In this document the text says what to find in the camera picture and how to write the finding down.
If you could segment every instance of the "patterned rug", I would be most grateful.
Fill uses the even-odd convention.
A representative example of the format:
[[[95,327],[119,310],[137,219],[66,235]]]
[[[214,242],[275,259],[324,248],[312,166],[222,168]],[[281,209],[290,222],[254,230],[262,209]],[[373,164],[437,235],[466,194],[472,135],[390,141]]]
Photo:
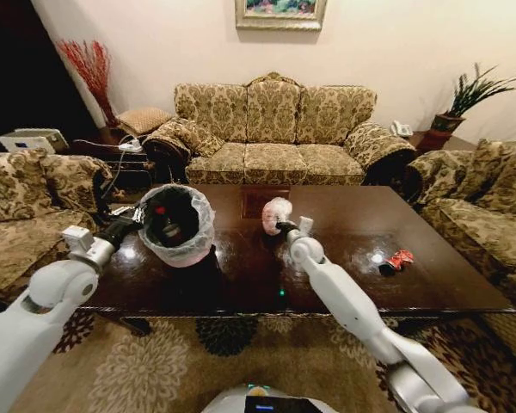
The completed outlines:
[[[136,337],[77,314],[12,411],[200,412],[242,383],[321,399],[340,413],[398,411],[384,366],[332,318],[160,318],[151,324],[151,335]],[[490,334],[464,320],[416,338],[476,405],[516,412],[516,360]]]

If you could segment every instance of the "framed painting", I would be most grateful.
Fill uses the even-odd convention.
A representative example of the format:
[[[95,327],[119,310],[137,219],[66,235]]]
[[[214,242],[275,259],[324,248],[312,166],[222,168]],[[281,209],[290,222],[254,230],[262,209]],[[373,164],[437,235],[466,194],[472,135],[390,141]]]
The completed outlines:
[[[327,0],[235,0],[237,28],[321,30]]]

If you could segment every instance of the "sofa armrest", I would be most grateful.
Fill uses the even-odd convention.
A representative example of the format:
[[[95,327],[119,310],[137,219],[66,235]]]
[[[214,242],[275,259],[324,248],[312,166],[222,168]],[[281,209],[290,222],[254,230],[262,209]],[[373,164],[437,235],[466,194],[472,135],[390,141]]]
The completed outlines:
[[[187,183],[186,166],[191,162],[191,151],[177,137],[159,128],[143,142],[145,153],[155,163],[157,180]]]
[[[472,151],[431,151],[407,165],[403,192],[409,203],[425,205],[453,194],[466,175]]]
[[[62,208],[92,214],[108,212],[101,197],[113,174],[106,163],[79,155],[48,155],[41,164],[52,197]]]
[[[407,140],[372,122],[364,122],[353,129],[347,135],[344,147],[365,172],[395,154],[403,155],[409,161],[415,154],[415,147]]]

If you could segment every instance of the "red object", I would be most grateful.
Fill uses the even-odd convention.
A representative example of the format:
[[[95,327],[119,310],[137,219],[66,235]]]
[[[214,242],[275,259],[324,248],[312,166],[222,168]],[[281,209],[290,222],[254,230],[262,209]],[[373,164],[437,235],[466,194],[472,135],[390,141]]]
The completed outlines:
[[[83,46],[73,40],[61,40],[56,44],[88,85],[88,90],[105,115],[107,126],[117,126],[119,122],[114,116],[107,93],[111,71],[111,56],[107,48],[95,40],[89,45],[84,41]]]
[[[401,271],[404,262],[412,263],[414,259],[410,251],[399,250],[389,260],[386,260],[386,262],[395,269],[395,271]]]

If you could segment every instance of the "patterned sofa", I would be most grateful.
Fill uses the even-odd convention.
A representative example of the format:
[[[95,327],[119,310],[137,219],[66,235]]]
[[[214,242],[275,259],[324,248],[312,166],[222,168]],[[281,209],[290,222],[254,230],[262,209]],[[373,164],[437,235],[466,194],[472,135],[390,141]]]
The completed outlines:
[[[377,97],[361,86],[304,87],[270,73],[247,85],[183,83],[179,117],[223,140],[211,157],[161,128],[143,143],[175,181],[360,185],[386,183],[414,158],[404,139],[367,120]]]
[[[97,230],[108,210],[101,188],[111,178],[91,157],[0,153],[0,302],[13,301],[35,270],[66,256],[64,228]]]
[[[516,306],[513,182],[516,143],[482,140],[475,151],[418,157],[408,165],[404,185],[421,216]],[[516,314],[482,318],[516,355]]]

